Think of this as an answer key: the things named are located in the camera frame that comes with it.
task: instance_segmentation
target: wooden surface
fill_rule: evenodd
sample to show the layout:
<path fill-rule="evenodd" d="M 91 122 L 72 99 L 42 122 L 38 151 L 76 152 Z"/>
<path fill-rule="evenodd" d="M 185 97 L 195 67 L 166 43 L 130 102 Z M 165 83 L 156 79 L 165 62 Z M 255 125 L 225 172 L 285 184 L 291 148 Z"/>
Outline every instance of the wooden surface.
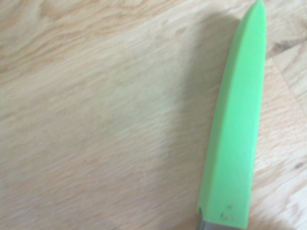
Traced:
<path fill-rule="evenodd" d="M 0 1 L 0 229 L 193 230 L 252 0 Z M 307 229 L 307 2 L 266 0 L 249 230 Z"/>

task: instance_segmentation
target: kitchen knife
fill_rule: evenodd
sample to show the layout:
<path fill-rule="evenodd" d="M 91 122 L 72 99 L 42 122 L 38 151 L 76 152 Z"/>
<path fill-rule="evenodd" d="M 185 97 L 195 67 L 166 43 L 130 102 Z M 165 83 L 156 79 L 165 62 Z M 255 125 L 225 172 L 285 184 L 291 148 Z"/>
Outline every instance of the kitchen knife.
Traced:
<path fill-rule="evenodd" d="M 197 205 L 199 230 L 248 226 L 265 46 L 265 9 L 258 0 L 236 30 L 224 70 Z"/>

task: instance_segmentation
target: dark spot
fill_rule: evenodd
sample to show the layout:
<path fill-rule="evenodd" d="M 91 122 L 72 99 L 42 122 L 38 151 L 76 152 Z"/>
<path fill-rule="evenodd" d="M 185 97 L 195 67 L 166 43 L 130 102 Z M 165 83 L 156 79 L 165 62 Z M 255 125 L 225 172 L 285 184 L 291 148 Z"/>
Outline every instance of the dark spot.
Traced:
<path fill-rule="evenodd" d="M 178 30 L 176 30 L 176 34 L 177 35 L 182 34 L 183 32 L 185 32 L 186 29 L 187 29 L 186 27 L 182 27 L 182 28 L 178 29 Z"/>
<path fill-rule="evenodd" d="M 296 168 L 296 169 L 299 169 L 299 168 L 302 167 L 303 165 L 304 165 L 304 163 L 300 162 L 300 163 L 298 163 L 298 164 L 295 166 L 295 168 Z"/>

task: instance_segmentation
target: wooden table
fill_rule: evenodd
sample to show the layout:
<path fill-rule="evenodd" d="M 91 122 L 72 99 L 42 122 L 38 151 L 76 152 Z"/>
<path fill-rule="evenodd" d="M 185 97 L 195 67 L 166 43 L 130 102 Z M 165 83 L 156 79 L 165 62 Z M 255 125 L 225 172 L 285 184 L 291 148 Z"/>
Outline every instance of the wooden table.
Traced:
<path fill-rule="evenodd" d="M 0 229 L 193 230 L 253 0 L 2 0 Z M 250 230 L 307 229 L 307 2 L 266 0 Z"/>

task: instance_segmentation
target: green plastic blade cover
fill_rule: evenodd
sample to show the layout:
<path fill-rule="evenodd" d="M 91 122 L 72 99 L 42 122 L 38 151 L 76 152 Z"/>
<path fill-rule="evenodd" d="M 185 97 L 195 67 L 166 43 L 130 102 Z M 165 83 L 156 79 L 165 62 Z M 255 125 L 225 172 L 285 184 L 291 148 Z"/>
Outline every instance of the green plastic blade cover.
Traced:
<path fill-rule="evenodd" d="M 197 207 L 205 221 L 248 225 L 265 47 L 265 9 L 259 0 L 236 30 L 223 74 Z"/>

